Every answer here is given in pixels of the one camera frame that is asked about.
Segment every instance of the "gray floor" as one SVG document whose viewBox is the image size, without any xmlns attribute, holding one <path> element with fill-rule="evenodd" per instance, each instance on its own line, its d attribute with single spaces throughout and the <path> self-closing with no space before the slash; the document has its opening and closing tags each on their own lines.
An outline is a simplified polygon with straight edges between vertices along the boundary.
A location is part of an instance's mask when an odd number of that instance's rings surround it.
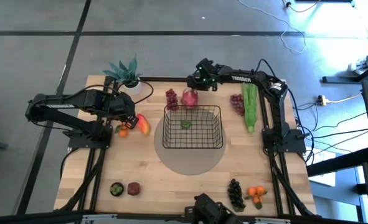
<svg viewBox="0 0 368 224">
<path fill-rule="evenodd" d="M 0 30 L 75 30 L 84 0 L 0 1 Z M 358 20 L 359 11 L 350 4 L 324 3 L 304 14 L 286 12 L 281 1 L 247 1 L 251 6 L 289 20 L 313 37 L 307 38 L 302 54 L 285 49 L 279 36 L 124 36 L 81 37 L 64 93 L 81 89 L 87 75 L 101 74 L 108 61 L 128 61 L 137 54 L 139 72 L 146 76 L 184 77 L 204 58 L 232 67 L 250 69 L 265 58 L 276 74 L 286 79 L 297 103 L 325 95 L 340 100 L 356 95 L 357 85 L 323 85 L 325 75 L 345 75 L 347 64 L 368 54 L 368 28 Z M 309 4 L 297 4 L 306 7 Z M 237 1 L 129 1 L 93 0 L 84 30 L 249 30 L 284 31 L 286 25 Z M 27 101 L 37 93 L 53 94 L 64 69 L 72 37 L 0 37 L 0 141 L 9 144 L 0 151 L 0 215 L 9 215 L 21 192 L 27 169 L 40 135 L 40 128 L 24 117 Z M 301 37 L 285 37 L 300 50 Z M 319 109 L 319 125 L 332 125 L 365 111 L 362 98 Z M 311 128 L 311 111 L 302 111 L 303 123 Z M 361 117 L 339 129 L 325 129 L 315 135 L 367 127 Z M 348 136 L 324 139 L 334 143 Z M 45 157 L 29 204 L 29 213 L 49 212 L 59 185 L 59 167 L 66 154 L 67 138 L 52 131 Z M 340 145 L 356 150 L 368 146 L 361 141 Z M 316 199 L 317 211 L 332 214 L 333 205 Z"/>
</svg>

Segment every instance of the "black wire basket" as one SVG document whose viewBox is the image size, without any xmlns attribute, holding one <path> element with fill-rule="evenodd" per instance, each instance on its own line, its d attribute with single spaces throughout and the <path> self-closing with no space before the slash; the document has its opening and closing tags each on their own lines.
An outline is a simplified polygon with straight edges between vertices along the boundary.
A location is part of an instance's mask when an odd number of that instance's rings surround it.
<svg viewBox="0 0 368 224">
<path fill-rule="evenodd" d="M 167 149 L 219 149 L 223 145 L 221 108 L 164 108 L 163 146 Z"/>
</svg>

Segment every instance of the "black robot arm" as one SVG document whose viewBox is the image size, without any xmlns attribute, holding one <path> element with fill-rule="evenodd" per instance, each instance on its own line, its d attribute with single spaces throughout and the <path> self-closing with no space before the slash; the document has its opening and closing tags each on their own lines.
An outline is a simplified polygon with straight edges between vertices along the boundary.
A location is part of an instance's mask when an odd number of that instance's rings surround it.
<svg viewBox="0 0 368 224">
<path fill-rule="evenodd" d="M 301 138 L 301 131 L 290 129 L 285 121 L 284 100 L 288 92 L 285 82 L 261 71 L 234 70 L 226 65 L 213 65 L 213 61 L 207 58 L 201 60 L 196 69 L 199 72 L 187 77 L 188 87 L 196 90 L 208 91 L 211 87 L 212 91 L 217 91 L 218 83 L 232 81 L 255 84 L 271 106 L 273 128 L 263 130 L 264 147 L 270 152 L 304 152 L 304 147 L 295 147 L 297 144 L 294 144 Z"/>
<path fill-rule="evenodd" d="M 69 147 L 73 148 L 108 146 L 111 127 L 104 126 L 102 120 L 84 121 L 58 109 L 80 109 L 101 118 L 125 122 L 130 129 L 138 122 L 134 102 L 126 93 L 81 90 L 73 95 L 36 95 L 29 101 L 26 118 L 35 124 L 53 121 L 72 128 L 64 134 L 70 138 Z"/>
</svg>

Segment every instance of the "wooden table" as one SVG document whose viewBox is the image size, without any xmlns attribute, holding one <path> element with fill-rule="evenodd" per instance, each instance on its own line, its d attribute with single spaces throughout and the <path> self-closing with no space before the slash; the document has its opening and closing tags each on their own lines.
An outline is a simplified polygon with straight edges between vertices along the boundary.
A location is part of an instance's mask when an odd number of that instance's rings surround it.
<svg viewBox="0 0 368 224">
<path fill-rule="evenodd" d="M 103 84 L 104 80 L 105 76 L 90 75 L 87 86 Z M 150 84 L 154 87 L 154 93 L 150 98 L 136 105 L 136 113 L 143 114 L 151 127 L 156 127 L 163 118 L 166 105 L 165 92 L 173 88 L 178 95 L 181 95 L 186 83 L 150 82 Z M 150 87 L 143 85 L 142 93 L 133 96 L 132 99 L 136 101 L 149 92 Z M 257 210 L 251 201 L 247 201 L 245 211 L 238 215 L 276 216 L 270 164 L 262 151 L 263 120 L 259 107 L 260 102 L 257 103 L 256 132 L 249 134 L 243 117 L 236 114 L 229 100 L 230 95 L 241 92 L 241 84 L 236 83 L 219 85 L 216 92 L 199 91 L 199 105 L 219 105 L 221 107 L 222 125 L 226 134 L 224 141 L 227 141 L 220 162 L 206 173 L 181 175 L 164 166 L 154 149 L 154 128 L 151 128 L 149 136 L 142 135 L 138 128 L 130 131 L 127 138 L 113 135 L 110 148 L 105 154 L 96 212 L 182 215 L 184 207 L 193 206 L 194 196 L 201 193 L 206 193 L 216 202 L 222 202 L 232 209 L 227 195 L 227 186 L 229 181 L 235 178 L 240 182 L 243 190 L 256 185 L 263 185 L 268 190 L 261 210 Z M 268 104 L 267 111 L 272 125 Z M 289 96 L 285 99 L 285 111 L 286 122 L 291 128 L 295 128 L 296 123 Z M 96 119 L 96 116 L 82 111 L 79 112 L 78 117 L 87 121 Z M 117 121 L 112 122 L 113 126 L 117 124 Z M 89 149 L 79 149 L 66 160 L 55 208 L 65 205 L 82 183 L 88 152 Z M 308 209 L 315 212 L 304 161 L 295 153 L 286 153 L 285 156 L 292 188 Z M 122 182 L 125 186 L 130 182 L 139 182 L 141 193 L 137 196 L 130 196 L 124 192 L 120 197 L 113 197 L 109 188 L 114 182 Z M 85 208 L 89 208 L 92 188 L 91 184 L 88 188 Z M 286 194 L 282 186 L 280 189 L 283 209 L 285 213 L 288 213 Z"/>
</svg>

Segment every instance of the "potted plant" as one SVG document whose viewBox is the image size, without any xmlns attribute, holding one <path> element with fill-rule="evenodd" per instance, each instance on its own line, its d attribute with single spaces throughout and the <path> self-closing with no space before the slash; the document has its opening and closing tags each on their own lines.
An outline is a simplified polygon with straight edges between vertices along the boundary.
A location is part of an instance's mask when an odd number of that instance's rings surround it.
<svg viewBox="0 0 368 224">
<path fill-rule="evenodd" d="M 139 81 L 139 77 L 142 74 L 135 74 L 137 68 L 136 55 L 128 64 L 128 68 L 121 61 L 119 61 L 119 67 L 111 62 L 109 62 L 109 65 L 115 72 L 104 70 L 103 73 L 115 78 L 117 82 L 121 83 L 127 94 L 137 95 L 141 93 L 142 84 Z"/>
</svg>

